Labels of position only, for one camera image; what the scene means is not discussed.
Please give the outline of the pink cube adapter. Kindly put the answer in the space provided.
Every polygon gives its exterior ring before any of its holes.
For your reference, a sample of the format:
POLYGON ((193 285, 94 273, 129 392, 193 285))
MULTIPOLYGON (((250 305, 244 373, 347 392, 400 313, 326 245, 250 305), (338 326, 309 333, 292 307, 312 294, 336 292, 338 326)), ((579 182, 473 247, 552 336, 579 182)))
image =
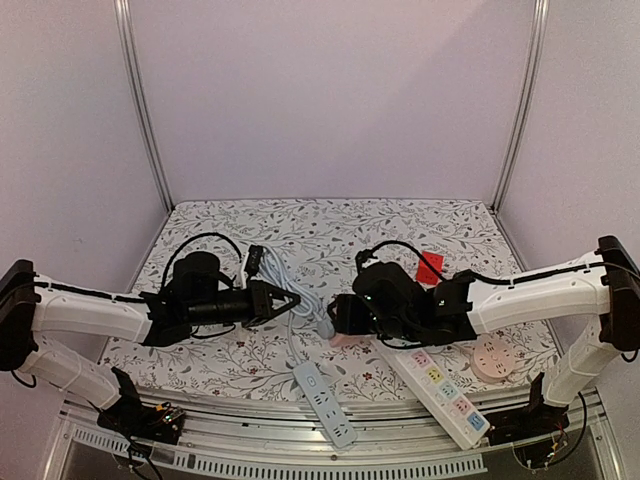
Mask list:
POLYGON ((361 343, 367 343, 371 340, 371 335, 345 335, 336 333, 330 340, 329 345, 332 348, 342 348, 354 346, 361 343))

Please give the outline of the red cube socket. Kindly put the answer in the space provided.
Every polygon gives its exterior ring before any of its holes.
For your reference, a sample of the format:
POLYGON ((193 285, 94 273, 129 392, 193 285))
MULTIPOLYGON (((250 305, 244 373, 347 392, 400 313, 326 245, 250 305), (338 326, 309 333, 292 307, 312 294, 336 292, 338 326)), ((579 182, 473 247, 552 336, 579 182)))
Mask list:
POLYGON ((423 251, 422 257, 426 260, 419 261, 416 271, 416 280, 424 285, 435 286, 443 277, 444 257, 442 255, 423 251))

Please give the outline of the round pink socket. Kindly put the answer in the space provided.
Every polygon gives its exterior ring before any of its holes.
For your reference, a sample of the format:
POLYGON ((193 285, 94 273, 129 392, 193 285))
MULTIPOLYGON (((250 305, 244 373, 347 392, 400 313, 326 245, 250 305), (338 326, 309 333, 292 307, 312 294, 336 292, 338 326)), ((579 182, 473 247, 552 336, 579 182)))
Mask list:
POLYGON ((480 335, 473 344, 471 369, 485 383, 495 384, 505 381, 515 370, 514 349, 491 335, 480 335))

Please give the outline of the white long power strip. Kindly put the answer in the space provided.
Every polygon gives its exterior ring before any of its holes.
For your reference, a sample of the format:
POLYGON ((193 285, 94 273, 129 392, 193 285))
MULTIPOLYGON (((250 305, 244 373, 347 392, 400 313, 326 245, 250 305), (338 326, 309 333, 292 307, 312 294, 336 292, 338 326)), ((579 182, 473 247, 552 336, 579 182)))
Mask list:
POLYGON ((462 449, 476 448, 491 425, 424 348, 392 349, 374 340, 381 357, 462 449))

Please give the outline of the blue power strip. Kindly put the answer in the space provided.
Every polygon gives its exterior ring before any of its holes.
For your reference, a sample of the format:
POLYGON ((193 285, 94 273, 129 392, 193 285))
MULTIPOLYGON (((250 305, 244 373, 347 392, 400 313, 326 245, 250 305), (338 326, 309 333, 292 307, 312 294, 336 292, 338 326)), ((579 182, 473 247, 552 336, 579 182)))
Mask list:
POLYGON ((293 375, 332 444, 339 449, 354 444, 357 433, 317 367, 305 362, 293 369, 293 375))

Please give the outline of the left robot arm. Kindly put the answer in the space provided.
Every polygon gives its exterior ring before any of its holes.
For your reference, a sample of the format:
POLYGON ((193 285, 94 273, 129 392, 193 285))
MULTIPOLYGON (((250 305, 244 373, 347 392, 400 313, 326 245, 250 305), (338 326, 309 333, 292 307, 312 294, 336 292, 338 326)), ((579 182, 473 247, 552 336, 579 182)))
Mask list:
POLYGON ((260 326, 301 302, 300 294, 256 279, 261 256, 257 247, 240 255, 242 270, 232 279, 215 254, 178 248, 159 291, 136 296, 62 284, 20 259, 1 279, 1 369, 84 398, 105 429, 174 444, 186 419, 181 408, 168 401, 144 405, 126 372, 100 366, 46 335, 84 333, 159 348, 189 339, 199 326, 260 326))

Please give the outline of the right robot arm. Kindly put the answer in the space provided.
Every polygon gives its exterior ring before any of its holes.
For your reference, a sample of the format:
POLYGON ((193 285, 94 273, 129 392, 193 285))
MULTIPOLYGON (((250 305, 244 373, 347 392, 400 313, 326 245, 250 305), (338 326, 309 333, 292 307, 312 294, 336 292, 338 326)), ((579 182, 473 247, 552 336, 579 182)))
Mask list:
POLYGON ((506 278, 464 270, 424 288, 372 249, 356 256, 352 293, 327 307, 335 331, 402 341, 406 350, 446 346, 539 320, 588 315, 583 333, 539 374, 526 406, 485 419, 490 444, 550 434, 569 425, 578 393, 617 356, 639 348, 639 269, 614 236, 583 256, 506 278))

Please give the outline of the floral tablecloth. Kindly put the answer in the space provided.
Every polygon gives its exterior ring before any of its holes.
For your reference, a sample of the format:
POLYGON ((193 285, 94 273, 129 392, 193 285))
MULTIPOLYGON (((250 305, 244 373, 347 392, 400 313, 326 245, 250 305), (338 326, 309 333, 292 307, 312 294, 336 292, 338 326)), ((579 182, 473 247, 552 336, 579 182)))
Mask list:
MULTIPOLYGON (((384 261, 417 269, 418 251, 439 254, 446 274, 472 269, 501 277, 519 267, 486 207, 478 201, 253 200, 178 205, 136 282, 153 292, 171 256, 216 254, 224 272, 252 245, 276 251, 298 283, 323 302, 351 289, 358 251, 378 248, 384 261)), ((333 348, 310 318, 282 315, 253 330, 202 328, 195 339, 166 347, 110 340, 100 363, 127 372, 140 387, 266 401, 302 393, 293 368, 316 364, 335 396, 348 401, 408 400, 411 392, 361 341, 333 348)))

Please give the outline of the aluminium front rail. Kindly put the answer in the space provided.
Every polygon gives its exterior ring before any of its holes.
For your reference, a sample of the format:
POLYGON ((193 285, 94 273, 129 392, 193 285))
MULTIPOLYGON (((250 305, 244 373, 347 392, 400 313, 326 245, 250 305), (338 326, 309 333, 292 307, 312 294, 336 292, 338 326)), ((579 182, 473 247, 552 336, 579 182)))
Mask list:
POLYGON ((180 440, 155 444, 151 464, 98 427, 75 398, 61 407, 46 479, 622 479, 625 470, 600 396, 572 404, 557 459, 533 461, 550 443, 535 437, 464 451, 414 400, 347 402, 356 442, 337 449, 305 402, 169 394, 186 411, 180 440))

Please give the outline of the left aluminium frame post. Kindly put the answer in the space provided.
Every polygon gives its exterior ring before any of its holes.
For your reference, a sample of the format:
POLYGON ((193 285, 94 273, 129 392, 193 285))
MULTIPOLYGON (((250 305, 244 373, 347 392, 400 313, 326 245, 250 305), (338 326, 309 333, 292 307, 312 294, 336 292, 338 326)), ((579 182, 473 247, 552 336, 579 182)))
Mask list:
POLYGON ((171 213, 175 208, 175 202, 171 194, 167 174, 162 164, 149 105, 144 91, 130 2, 127 0, 115 0, 114 9, 126 76, 145 155, 161 205, 167 213, 171 213))

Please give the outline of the aluminium frame post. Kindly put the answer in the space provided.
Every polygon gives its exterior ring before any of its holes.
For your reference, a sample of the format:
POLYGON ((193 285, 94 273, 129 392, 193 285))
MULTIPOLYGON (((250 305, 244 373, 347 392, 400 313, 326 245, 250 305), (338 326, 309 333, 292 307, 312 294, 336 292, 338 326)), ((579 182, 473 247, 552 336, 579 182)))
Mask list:
POLYGON ((549 6, 549 0, 536 0, 534 2, 533 20, 526 55, 524 77, 502 167, 490 204, 490 210, 496 216, 500 214, 500 211, 505 204, 524 138, 540 69, 541 57, 544 50, 549 6))
POLYGON ((114 9, 126 76, 145 155, 161 205, 167 213, 171 213, 175 208, 175 202, 171 194, 167 174, 162 164, 149 105, 144 91, 130 2, 127 0, 115 0, 114 9))

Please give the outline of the right aluminium frame post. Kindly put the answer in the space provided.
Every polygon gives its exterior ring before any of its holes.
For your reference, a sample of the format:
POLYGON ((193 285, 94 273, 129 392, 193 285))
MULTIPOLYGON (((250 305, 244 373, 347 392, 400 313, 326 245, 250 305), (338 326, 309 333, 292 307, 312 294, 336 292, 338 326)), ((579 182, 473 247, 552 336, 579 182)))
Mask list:
POLYGON ((502 167, 490 204, 490 210, 496 216, 500 214, 500 211, 505 204, 524 138, 540 69, 541 57, 544 50, 549 6, 549 0, 536 0, 534 2, 533 20, 526 55, 524 77, 502 167))

